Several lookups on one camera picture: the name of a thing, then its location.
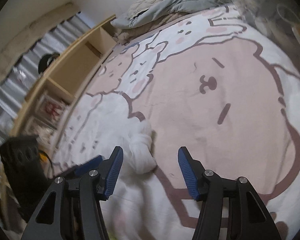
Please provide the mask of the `white cloth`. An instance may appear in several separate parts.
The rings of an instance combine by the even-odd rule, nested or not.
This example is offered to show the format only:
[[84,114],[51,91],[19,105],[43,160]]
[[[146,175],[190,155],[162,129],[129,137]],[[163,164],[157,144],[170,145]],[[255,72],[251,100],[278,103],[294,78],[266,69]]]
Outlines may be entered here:
[[152,128],[148,120],[131,122],[123,133],[120,146],[123,148],[122,177],[146,174],[157,162],[151,154]]

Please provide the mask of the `clear plastic clutter bin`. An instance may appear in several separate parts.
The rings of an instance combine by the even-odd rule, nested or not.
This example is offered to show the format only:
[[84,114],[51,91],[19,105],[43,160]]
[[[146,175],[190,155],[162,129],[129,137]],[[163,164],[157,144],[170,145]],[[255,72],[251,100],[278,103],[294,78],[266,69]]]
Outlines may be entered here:
[[233,0],[247,23],[287,50],[300,49],[300,7],[294,0]]

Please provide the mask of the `wooden bedside shelf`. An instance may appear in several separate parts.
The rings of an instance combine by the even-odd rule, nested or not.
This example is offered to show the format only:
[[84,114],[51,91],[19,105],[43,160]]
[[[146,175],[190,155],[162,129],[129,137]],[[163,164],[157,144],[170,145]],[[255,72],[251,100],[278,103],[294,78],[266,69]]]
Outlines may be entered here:
[[24,134],[34,118],[43,120],[37,113],[39,100],[43,94],[59,99],[66,104],[66,109],[62,112],[57,124],[53,126],[56,131],[51,144],[39,145],[40,150],[49,157],[53,156],[79,98],[116,46],[113,38],[115,29],[111,25],[115,17],[112,15],[88,30],[53,61],[25,96],[25,101],[13,122],[10,136],[16,137]]

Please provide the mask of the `grey curtain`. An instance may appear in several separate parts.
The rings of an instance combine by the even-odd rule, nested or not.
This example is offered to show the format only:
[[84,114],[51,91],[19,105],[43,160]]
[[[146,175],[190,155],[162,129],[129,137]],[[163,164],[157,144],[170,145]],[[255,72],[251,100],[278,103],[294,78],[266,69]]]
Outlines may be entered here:
[[12,129],[45,54],[62,53],[88,31],[81,11],[59,8],[26,26],[0,53],[0,143]]

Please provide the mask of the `red framed picture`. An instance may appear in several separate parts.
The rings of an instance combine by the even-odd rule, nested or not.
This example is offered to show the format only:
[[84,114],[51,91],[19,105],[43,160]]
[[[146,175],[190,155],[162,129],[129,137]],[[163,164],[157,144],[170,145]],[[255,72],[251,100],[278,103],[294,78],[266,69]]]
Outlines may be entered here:
[[37,101],[34,113],[43,122],[57,128],[67,104],[60,98],[45,91]]

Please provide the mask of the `black hat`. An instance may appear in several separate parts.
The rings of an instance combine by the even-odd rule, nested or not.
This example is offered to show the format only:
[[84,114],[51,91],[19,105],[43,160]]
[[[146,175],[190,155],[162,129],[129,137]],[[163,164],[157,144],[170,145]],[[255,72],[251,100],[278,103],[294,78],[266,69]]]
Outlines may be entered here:
[[60,56],[60,53],[54,52],[52,54],[45,54],[39,61],[38,74],[43,74],[50,64]]

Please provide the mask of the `cartoon bear blanket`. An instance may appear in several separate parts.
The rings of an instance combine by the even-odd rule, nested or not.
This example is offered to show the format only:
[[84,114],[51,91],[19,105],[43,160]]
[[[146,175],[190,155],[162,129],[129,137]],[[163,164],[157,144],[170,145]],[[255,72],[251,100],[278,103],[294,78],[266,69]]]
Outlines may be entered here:
[[110,56],[72,113],[57,171],[120,146],[148,120],[157,166],[120,176],[101,204],[117,239],[191,239],[199,204],[177,153],[187,147],[223,178],[246,177],[283,239],[300,230],[300,74],[233,4],[204,10]]

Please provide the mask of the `grey duvet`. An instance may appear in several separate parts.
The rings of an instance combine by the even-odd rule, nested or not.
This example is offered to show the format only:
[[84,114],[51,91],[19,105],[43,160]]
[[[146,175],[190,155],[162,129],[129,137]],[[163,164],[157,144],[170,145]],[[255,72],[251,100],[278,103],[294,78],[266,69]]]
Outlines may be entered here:
[[185,12],[191,14],[229,3],[231,3],[231,0],[163,0],[151,5],[149,9],[137,16],[121,15],[111,21],[111,25],[119,29],[133,29],[172,13]]

